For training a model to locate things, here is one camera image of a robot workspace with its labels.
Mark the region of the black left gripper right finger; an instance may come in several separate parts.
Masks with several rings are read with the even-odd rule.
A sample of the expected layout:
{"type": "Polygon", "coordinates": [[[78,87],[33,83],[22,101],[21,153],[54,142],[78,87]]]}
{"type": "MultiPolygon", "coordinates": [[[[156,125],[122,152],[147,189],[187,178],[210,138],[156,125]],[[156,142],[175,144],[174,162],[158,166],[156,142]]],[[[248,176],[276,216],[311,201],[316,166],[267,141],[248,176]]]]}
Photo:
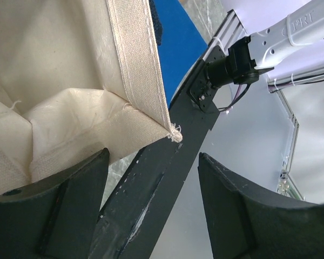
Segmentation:
{"type": "Polygon", "coordinates": [[[324,258],[324,204],[270,191],[200,153],[214,258],[324,258]]]}

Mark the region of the beige canvas tote bag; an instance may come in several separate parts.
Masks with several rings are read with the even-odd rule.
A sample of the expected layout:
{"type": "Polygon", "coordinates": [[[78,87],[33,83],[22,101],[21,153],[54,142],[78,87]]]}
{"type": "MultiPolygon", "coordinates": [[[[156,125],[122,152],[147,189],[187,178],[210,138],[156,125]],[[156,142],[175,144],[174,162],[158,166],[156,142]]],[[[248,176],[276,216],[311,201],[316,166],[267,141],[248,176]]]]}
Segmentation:
{"type": "Polygon", "coordinates": [[[0,1],[0,195],[171,123],[149,1],[0,1]]]}

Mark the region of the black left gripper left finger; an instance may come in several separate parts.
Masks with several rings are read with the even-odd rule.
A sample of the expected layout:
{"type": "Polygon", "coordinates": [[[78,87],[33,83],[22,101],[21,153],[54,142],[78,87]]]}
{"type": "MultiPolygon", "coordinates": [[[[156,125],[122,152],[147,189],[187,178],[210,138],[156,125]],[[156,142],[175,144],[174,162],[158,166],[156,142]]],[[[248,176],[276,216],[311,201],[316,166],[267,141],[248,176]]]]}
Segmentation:
{"type": "Polygon", "coordinates": [[[87,258],[109,168],[102,149],[0,195],[0,258],[87,258]]]}

